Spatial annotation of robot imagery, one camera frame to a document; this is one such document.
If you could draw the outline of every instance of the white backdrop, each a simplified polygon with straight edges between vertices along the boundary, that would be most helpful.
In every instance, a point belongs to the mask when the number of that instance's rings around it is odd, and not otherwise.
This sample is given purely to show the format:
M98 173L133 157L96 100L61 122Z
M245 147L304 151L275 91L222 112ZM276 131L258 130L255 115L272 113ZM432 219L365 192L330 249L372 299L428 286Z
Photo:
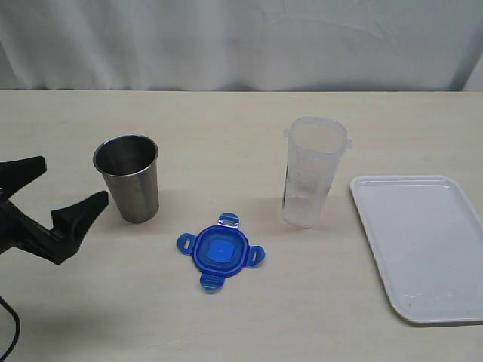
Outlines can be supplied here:
M483 0L0 0L0 87L460 90L482 33Z

